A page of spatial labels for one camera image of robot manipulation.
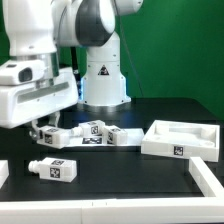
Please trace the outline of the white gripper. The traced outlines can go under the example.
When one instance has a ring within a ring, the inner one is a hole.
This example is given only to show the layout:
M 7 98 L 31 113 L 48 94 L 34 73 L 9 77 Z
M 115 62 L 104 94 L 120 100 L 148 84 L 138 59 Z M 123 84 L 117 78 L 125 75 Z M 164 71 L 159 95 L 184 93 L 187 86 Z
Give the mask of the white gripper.
M 53 84 L 36 88 L 35 82 L 19 86 L 0 86 L 0 127 L 14 128 L 30 123 L 29 135 L 34 141 L 41 138 L 38 121 L 49 116 L 49 125 L 57 127 L 60 110 L 78 101 L 76 80 L 70 67 L 60 70 Z

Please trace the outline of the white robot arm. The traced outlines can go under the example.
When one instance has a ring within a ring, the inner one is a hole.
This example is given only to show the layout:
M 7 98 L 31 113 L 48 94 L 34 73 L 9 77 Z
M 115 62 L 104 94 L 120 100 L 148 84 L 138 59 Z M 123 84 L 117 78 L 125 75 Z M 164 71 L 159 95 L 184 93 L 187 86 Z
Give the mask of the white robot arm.
M 115 18 L 138 12 L 144 0 L 2 0 L 10 59 L 0 65 L 0 127 L 58 124 L 77 103 L 115 110 L 130 101 L 120 72 Z

